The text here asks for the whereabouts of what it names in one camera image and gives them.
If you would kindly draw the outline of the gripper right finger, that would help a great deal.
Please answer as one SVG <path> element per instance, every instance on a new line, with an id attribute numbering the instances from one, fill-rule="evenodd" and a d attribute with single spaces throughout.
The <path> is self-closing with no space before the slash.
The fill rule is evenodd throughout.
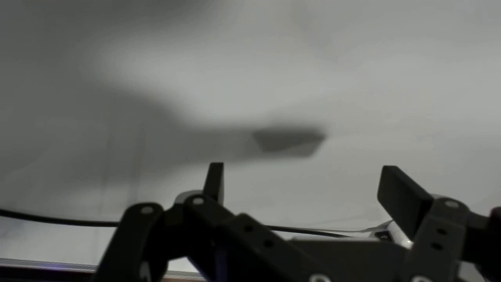
<path id="1" fill-rule="evenodd" d="M 377 200 L 412 241 L 399 282 L 460 282 L 462 262 L 501 282 L 501 206 L 488 216 L 450 197 L 433 197 L 401 168 L 382 167 Z"/>

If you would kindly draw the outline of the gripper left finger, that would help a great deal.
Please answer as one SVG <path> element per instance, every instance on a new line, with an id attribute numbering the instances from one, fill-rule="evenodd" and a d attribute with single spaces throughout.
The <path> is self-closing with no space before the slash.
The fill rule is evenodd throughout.
<path id="1" fill-rule="evenodd" d="M 92 282 L 161 282 L 186 257 L 208 282 L 333 282 L 327 268 L 246 214 L 220 203 L 224 164 L 170 209 L 138 203 L 120 219 Z"/>

